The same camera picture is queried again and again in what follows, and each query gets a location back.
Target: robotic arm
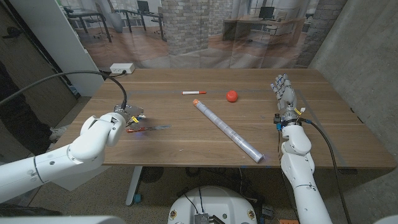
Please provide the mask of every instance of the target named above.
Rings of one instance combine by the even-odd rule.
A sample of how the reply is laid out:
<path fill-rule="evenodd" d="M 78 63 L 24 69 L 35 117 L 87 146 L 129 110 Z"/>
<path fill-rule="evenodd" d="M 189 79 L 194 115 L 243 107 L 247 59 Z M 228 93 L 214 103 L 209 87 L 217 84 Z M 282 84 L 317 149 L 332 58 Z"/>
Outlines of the robotic arm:
<path fill-rule="evenodd" d="M 142 112 L 135 106 L 122 110 L 117 105 L 114 113 L 88 118 L 71 144 L 0 166 L 0 203 L 52 180 L 98 168 L 104 162 L 105 146 L 115 146 L 126 121 Z"/>
<path fill-rule="evenodd" d="M 276 77 L 272 90 L 278 99 L 280 114 L 276 114 L 274 123 L 282 131 L 282 137 L 288 139 L 281 145 L 283 156 L 280 165 L 294 191 L 298 218 L 303 224 L 331 223 L 326 206 L 321 198 L 313 178 L 315 164 L 311 157 L 311 142 L 298 122 L 300 113 L 296 109 L 297 97 L 286 74 Z"/>

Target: screw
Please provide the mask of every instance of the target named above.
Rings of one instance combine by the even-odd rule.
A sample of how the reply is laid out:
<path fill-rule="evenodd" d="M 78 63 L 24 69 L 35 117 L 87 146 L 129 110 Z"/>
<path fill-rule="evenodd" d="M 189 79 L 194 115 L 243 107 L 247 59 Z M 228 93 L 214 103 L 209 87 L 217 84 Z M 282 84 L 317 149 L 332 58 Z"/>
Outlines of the screw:
<path fill-rule="evenodd" d="M 250 219 L 253 219 L 256 215 L 254 214 L 254 211 L 249 210 L 248 216 L 249 216 Z"/>
<path fill-rule="evenodd" d="M 177 216 L 177 212 L 175 210 L 172 210 L 170 212 L 170 218 L 174 219 Z"/>

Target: brick wall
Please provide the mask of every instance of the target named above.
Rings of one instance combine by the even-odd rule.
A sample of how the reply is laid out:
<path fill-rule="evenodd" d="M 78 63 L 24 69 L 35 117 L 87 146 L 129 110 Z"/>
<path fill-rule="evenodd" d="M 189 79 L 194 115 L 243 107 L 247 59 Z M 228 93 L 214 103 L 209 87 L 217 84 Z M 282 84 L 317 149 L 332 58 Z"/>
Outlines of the brick wall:
<path fill-rule="evenodd" d="M 310 65 L 347 0 L 319 0 L 296 67 Z"/>
<path fill-rule="evenodd" d="M 209 0 L 162 0 L 170 55 L 208 48 Z"/>
<path fill-rule="evenodd" d="M 224 19 L 230 19 L 232 15 L 233 0 L 209 0 L 209 34 L 217 35 L 223 32 Z"/>

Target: clear plastic tube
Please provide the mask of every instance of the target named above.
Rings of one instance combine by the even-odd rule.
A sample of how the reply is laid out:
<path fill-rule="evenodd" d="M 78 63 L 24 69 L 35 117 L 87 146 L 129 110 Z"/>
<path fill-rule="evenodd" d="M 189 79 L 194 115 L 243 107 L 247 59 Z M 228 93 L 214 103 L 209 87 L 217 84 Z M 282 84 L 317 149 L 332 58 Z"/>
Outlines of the clear plastic tube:
<path fill-rule="evenodd" d="M 223 120 L 215 115 L 207 106 L 198 100 L 194 100 L 193 104 L 218 128 L 220 128 L 232 141 L 234 141 L 243 151 L 245 151 L 255 162 L 259 162 L 264 155 L 257 149 L 251 146 L 246 140 L 238 135 L 232 128 L 230 128 Z"/>

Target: marker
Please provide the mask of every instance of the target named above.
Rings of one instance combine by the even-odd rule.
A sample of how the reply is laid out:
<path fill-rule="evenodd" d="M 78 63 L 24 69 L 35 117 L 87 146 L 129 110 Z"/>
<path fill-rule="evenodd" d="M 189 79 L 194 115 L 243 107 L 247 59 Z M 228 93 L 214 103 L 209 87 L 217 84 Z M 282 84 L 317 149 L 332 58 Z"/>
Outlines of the marker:
<path fill-rule="evenodd" d="M 181 92 L 183 95 L 188 95 L 188 94 L 206 94 L 206 91 L 183 91 Z"/>

